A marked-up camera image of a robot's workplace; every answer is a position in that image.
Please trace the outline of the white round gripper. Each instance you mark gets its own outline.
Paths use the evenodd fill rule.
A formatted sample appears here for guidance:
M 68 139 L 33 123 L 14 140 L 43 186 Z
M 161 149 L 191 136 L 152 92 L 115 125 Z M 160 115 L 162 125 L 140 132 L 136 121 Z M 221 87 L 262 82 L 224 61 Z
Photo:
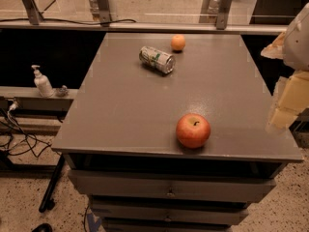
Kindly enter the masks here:
M 293 68 L 290 77 L 276 82 L 266 131 L 281 133 L 309 107 L 309 3 L 277 38 L 261 51 L 263 57 L 280 59 Z

